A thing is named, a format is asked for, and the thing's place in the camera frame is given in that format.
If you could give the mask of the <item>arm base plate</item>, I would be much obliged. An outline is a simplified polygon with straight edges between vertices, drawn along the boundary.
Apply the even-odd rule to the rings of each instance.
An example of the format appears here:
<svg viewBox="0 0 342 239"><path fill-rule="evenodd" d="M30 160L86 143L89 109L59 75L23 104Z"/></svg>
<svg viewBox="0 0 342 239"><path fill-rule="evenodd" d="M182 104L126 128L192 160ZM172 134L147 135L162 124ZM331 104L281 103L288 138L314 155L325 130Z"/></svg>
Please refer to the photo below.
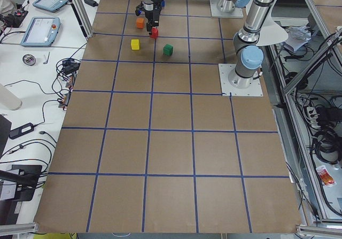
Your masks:
<svg viewBox="0 0 342 239"><path fill-rule="evenodd" d="M243 11L230 0L209 0L211 16L214 18L242 19Z"/></svg>
<svg viewBox="0 0 342 239"><path fill-rule="evenodd" d="M235 64L219 64L222 96L263 97L258 73L251 78L241 78L236 74Z"/></svg>

